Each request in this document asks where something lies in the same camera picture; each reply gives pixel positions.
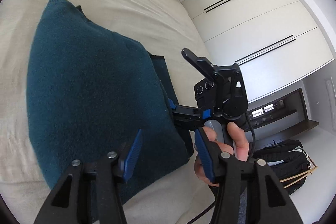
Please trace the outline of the person's right hand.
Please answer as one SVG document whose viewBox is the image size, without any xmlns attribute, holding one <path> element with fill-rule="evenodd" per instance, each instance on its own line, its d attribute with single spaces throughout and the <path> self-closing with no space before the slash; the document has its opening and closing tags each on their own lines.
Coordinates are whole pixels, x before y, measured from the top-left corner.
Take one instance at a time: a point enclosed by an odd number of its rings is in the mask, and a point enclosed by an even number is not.
<svg viewBox="0 0 336 224">
<path fill-rule="evenodd" d="M 195 145 L 198 151 L 194 165 L 198 178 L 210 186 L 219 186 L 227 173 L 225 162 L 221 157 L 227 153 L 229 157 L 236 157 L 240 161 L 247 161 L 249 143 L 245 132 L 236 123 L 230 122 L 225 126 L 229 139 L 233 145 L 217 140 L 217 133 L 209 127 L 201 127 L 195 131 Z"/>
</svg>

